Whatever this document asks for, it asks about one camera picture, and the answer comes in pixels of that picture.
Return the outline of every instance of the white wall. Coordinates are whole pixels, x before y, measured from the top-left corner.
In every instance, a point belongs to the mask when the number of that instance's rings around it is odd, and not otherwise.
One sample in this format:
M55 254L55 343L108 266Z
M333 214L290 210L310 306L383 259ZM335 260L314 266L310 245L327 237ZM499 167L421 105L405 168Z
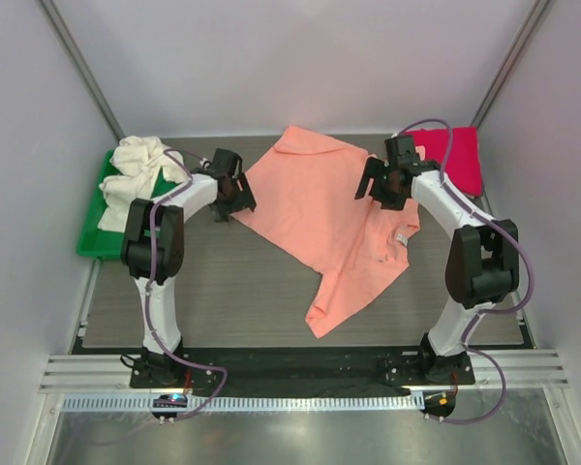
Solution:
M535 264L530 316L581 405L581 0L557 1L480 131L498 216Z
M532 0L55 0L127 134L469 124Z
M21 465L47 356L70 342L76 237L113 144L36 2L0 0L0 465Z

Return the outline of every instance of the laundry basket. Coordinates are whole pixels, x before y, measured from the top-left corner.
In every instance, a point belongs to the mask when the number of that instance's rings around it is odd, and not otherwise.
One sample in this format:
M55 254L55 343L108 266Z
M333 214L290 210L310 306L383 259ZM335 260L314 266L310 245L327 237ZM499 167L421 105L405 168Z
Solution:
M99 220L101 220L107 207L106 201L104 200L104 194L101 192L101 189L99 189L99 184L101 184L106 176L119 174L114 165L109 162L113 153L114 150L110 150L106 153L101 173L99 174L99 179L95 186L93 198L88 206L84 226L81 235L79 236L79 241L77 242L77 253L83 257L94 257L101 260L120 259L120 249L123 245L124 234L122 232L102 231L97 228ZM161 196L173 187L176 187L176 184L165 181L160 171L155 184L155 189L153 190L153 197Z

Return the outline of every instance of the gray floor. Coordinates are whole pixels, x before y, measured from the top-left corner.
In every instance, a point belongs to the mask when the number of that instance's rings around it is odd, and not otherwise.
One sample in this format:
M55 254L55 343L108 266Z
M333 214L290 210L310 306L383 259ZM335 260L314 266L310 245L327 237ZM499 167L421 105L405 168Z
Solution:
M487 412L495 391L461 391L454 416ZM55 465L566 465L541 389L511 390L496 415L473 427L438 424L419 412L202 415L151 425L110 447L150 414L61 414L48 464Z
M216 147L251 166L275 137L167 140L211 157ZM339 137L382 155L385 136ZM304 321L321 276L236 221L213 223L202 210L186 225L185 261L176 307L186 346L269 347L417 344L446 300L443 272L449 241L420 208L421 230L409 243L411 266L371 305L317 340ZM104 263L84 347L138 347L143 325L135 284L121 263ZM519 344L514 316L486 317L472 342Z

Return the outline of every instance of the clothing tag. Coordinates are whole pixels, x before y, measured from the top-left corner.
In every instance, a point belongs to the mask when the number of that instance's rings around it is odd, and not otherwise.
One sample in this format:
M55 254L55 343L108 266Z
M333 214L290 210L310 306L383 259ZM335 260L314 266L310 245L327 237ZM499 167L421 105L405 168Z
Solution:
M409 239L404 237L402 234L396 234L396 240L398 240L405 247L407 247L407 244L409 243Z

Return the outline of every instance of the crumpled white towel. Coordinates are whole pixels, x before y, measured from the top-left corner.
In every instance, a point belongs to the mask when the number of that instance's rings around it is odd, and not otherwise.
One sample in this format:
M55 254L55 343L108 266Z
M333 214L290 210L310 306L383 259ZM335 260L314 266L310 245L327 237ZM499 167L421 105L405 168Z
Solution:
M165 181L181 183L187 180L185 171L164 154L167 148L159 138L129 136L119 142L110 162L121 174L108 176L99 185L107 203L97 225L100 230L125 231L131 202L136 198L151 198L159 170ZM182 162L180 154L174 152L172 156Z

